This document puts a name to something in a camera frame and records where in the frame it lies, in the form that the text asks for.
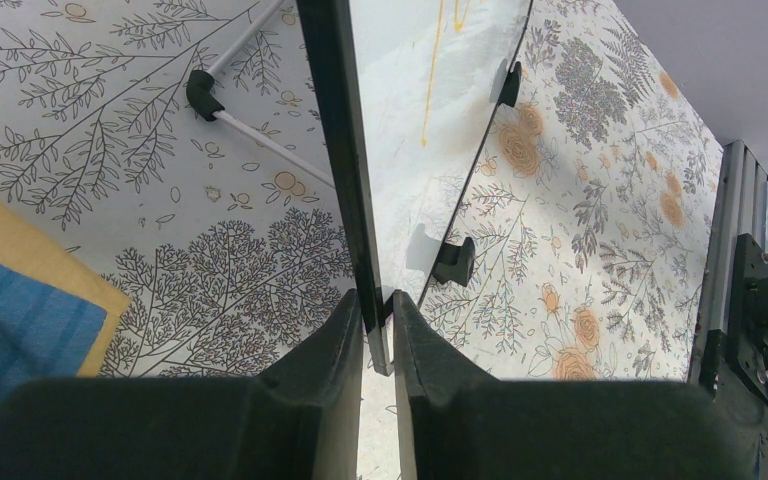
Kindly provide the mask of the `black framed whiteboard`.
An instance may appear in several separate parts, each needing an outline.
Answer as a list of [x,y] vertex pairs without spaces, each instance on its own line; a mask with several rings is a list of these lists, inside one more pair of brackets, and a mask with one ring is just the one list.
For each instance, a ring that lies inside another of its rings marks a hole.
[[500,106],[514,106],[528,1],[301,1],[297,5],[330,167],[322,170],[235,117],[214,96],[279,9],[269,3],[186,97],[336,193],[374,370],[389,375],[392,298],[431,280],[466,284],[471,241],[445,238]]

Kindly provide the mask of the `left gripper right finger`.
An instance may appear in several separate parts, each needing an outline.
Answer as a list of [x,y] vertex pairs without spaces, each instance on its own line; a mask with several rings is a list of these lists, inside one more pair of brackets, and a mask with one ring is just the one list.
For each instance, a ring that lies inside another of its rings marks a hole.
[[701,388],[500,380],[393,295],[406,479],[755,479],[755,444]]

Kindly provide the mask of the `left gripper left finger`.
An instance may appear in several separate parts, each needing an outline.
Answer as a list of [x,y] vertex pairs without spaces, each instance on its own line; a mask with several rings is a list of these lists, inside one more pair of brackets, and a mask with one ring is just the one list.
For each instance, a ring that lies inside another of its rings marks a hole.
[[348,291],[253,377],[29,382],[0,404],[0,479],[351,479],[362,322]]

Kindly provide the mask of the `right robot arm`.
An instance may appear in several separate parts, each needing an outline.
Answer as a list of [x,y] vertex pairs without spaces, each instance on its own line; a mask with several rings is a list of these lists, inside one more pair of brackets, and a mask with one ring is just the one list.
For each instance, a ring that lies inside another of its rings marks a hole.
[[727,337],[728,365],[768,407],[768,260],[748,233],[736,238]]

